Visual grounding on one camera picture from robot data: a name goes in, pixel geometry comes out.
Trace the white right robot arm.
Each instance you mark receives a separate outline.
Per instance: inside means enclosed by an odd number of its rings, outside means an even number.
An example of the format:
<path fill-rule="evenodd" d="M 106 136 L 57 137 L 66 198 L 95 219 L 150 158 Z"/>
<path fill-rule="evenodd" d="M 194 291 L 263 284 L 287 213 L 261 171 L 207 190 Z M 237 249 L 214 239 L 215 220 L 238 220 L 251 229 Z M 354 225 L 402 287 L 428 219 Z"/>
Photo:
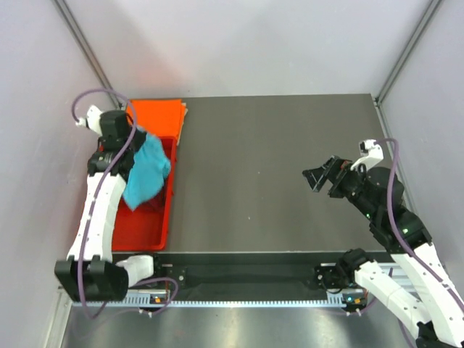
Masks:
<path fill-rule="evenodd" d="M 404 203 L 405 187 L 396 175 L 397 140 L 391 167 L 382 167 L 383 140 L 359 143 L 355 160 L 330 157 L 302 175 L 314 192 L 331 183 L 328 195 L 346 199 L 369 222 L 374 239 L 405 273 L 415 292 L 398 284 L 361 248 L 345 252 L 330 271 L 315 269 L 318 285 L 336 294 L 361 288 L 386 307 L 409 331 L 417 347 L 463 346 L 463 299 L 444 269 L 423 221 Z"/>

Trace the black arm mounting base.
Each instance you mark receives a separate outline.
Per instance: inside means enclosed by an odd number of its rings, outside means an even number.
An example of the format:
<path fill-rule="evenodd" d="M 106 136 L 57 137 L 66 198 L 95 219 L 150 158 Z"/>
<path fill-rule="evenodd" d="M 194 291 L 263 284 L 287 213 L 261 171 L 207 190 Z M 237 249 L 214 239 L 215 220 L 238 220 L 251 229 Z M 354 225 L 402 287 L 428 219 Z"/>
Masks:
<path fill-rule="evenodd" d="M 336 269 L 343 252 L 160 252 L 154 275 L 178 282 L 178 301 L 326 299 L 359 292 Z"/>

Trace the light blue t shirt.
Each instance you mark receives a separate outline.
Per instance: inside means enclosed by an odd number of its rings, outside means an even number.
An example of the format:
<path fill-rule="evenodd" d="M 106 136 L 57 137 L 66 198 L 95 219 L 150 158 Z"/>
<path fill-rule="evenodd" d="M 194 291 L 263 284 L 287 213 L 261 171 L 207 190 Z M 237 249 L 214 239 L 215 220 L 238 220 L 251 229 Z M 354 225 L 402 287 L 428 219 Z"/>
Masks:
<path fill-rule="evenodd" d="M 131 211 L 155 198 L 171 171 L 171 161 L 161 140 L 140 126 L 137 127 L 136 135 L 145 136 L 145 140 L 134 154 L 134 164 L 123 192 L 124 202 Z"/>

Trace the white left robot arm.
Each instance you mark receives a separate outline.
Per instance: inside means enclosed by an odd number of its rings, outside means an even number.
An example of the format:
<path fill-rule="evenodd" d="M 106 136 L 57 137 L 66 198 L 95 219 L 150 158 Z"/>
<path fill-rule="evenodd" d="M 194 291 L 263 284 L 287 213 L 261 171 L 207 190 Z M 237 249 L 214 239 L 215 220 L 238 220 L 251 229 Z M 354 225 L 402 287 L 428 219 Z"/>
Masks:
<path fill-rule="evenodd" d="M 78 232 L 66 258 L 56 261 L 54 274 L 75 302 L 119 302 L 138 281 L 154 288 L 165 277 L 151 257 L 112 260 L 118 207 L 146 133 L 133 128 L 126 112 L 103 112 L 95 105 L 77 124 L 98 135 L 97 149 L 87 162 L 86 200 Z"/>

